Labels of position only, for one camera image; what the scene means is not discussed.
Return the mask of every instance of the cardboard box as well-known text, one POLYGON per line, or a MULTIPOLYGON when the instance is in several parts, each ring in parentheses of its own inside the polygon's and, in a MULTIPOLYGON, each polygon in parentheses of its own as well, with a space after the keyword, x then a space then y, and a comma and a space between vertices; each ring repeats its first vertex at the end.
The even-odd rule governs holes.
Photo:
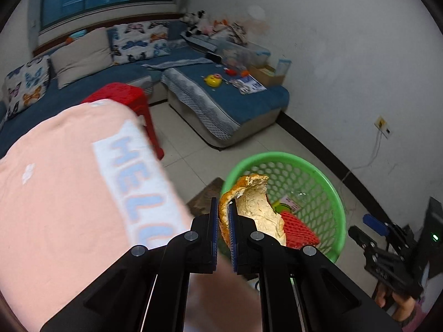
MULTIPOLYGON (((272 68, 269 65, 266 65, 264 68, 269 70, 270 72, 275 72, 275 68, 272 68)), ((256 67, 251 66, 249 69, 249 74, 256 79, 258 82, 260 82, 265 87, 271 87, 271 86, 278 86, 281 85, 284 81, 284 78, 286 75, 282 76, 270 76, 264 73, 263 71, 259 70, 256 67)))

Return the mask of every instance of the green plastic basket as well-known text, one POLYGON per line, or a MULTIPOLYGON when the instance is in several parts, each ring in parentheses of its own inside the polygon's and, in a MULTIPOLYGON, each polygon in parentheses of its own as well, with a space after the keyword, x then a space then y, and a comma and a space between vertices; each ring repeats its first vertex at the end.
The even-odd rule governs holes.
POLYGON ((303 158, 284 152, 266 152, 248 157, 235 166, 221 193, 229 191, 239 177, 250 173, 269 176, 267 197, 271 204, 289 192, 306 193, 297 217, 320 238, 317 248, 335 263, 345 245, 346 217, 340 197, 326 176, 303 158))

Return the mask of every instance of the red fruit net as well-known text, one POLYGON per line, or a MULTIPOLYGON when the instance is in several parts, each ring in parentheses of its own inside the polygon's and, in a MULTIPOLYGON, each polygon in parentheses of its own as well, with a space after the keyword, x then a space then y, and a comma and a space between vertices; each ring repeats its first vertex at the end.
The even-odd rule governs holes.
POLYGON ((316 246, 320 243, 315 233, 293 214, 283 211, 280 216, 284 221, 283 230, 286 234, 287 247, 299 250, 303 246, 316 246))

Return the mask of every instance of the silver screw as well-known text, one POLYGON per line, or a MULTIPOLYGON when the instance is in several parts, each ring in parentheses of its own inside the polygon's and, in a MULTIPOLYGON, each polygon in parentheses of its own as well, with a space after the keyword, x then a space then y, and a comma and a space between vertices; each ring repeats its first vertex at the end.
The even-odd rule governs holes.
POLYGON ((139 257, 139 256, 143 255, 145 253, 145 251, 146 251, 146 248, 144 246, 140 246, 140 245, 134 246, 131 249, 131 254, 132 254, 132 256, 139 257))
POLYGON ((188 232, 185 233, 185 238, 188 241, 194 241, 197 238, 199 238, 199 234, 197 232, 195 232, 195 231, 188 231, 188 232))
POLYGON ((305 246, 303 247, 303 253, 308 256, 314 256, 317 253, 317 250, 315 249, 315 247, 305 246))
POLYGON ((251 233, 251 238, 256 241, 260 241, 261 239, 264 239, 264 234, 260 231, 254 231, 251 233))

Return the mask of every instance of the wall socket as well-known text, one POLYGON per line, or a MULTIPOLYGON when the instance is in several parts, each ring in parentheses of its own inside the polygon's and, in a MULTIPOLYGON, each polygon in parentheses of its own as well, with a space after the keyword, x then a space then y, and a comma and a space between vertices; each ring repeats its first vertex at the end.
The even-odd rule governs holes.
POLYGON ((378 128, 382 132, 382 134, 386 138, 391 137, 391 134, 392 134, 391 128, 389 127, 388 123, 386 122, 386 120, 383 117, 378 116, 374 125, 376 128, 378 128))

